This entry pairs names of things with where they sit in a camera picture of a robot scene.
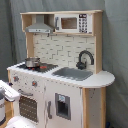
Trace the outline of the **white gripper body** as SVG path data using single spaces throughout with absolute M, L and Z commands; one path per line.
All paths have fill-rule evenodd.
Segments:
M 0 93 L 2 93 L 10 102 L 20 99 L 20 93 L 10 87 L 7 83 L 0 80 Z

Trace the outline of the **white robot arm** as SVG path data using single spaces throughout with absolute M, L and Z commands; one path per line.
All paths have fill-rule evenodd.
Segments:
M 0 80 L 0 126 L 6 121 L 5 100 L 14 102 L 20 99 L 20 93 Z M 29 120 L 21 116 L 12 117 L 5 128 L 36 128 Z

